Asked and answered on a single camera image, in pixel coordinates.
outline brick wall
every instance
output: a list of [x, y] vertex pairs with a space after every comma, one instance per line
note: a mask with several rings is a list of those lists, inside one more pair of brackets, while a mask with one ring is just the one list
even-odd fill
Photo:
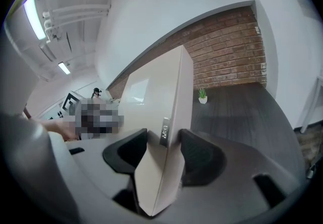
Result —
[[249, 82], [266, 85], [261, 34], [250, 7], [218, 13], [174, 33], [131, 65], [109, 87], [120, 98], [129, 75], [169, 50], [184, 45], [194, 62], [194, 89]]

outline wooden floor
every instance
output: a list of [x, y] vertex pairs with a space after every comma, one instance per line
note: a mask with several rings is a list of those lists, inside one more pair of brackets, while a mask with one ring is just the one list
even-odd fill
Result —
[[250, 145], [305, 180], [304, 159], [286, 116], [259, 83], [206, 89], [207, 103], [193, 94], [191, 129]]

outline ceiling light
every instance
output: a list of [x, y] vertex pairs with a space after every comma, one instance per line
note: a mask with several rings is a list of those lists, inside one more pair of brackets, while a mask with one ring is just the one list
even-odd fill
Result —
[[66, 73], [66, 74], [70, 74], [71, 72], [69, 71], [69, 69], [67, 69], [67, 67], [65, 66], [64, 63], [59, 63], [59, 67], [61, 67], [61, 69]]
[[26, 0], [24, 3], [25, 12], [29, 23], [34, 30], [39, 40], [46, 37], [44, 30], [42, 29], [39, 17], [37, 15], [35, 0]]

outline white ceiling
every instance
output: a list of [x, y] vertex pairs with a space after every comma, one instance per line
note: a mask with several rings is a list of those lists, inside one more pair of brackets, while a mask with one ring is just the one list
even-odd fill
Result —
[[[44, 11], [84, 4], [108, 5], [109, 1], [110, 0], [35, 0], [38, 16], [42, 24], [44, 23], [44, 18], [42, 17]], [[21, 6], [10, 19], [7, 19], [7, 25], [11, 36], [25, 61], [38, 75], [49, 81], [65, 76], [63, 71], [58, 67], [58, 63], [61, 61], [68, 66], [72, 73], [84, 70], [88, 67], [93, 67], [95, 44], [100, 23], [101, 18], [96, 18], [60, 27], [62, 41], [50, 43], [50, 48], [57, 58], [57, 60], [51, 62], [39, 48], [41, 41], [38, 40], [34, 34], [23, 6]], [[69, 37], [71, 50], [66, 40], [66, 33]]]

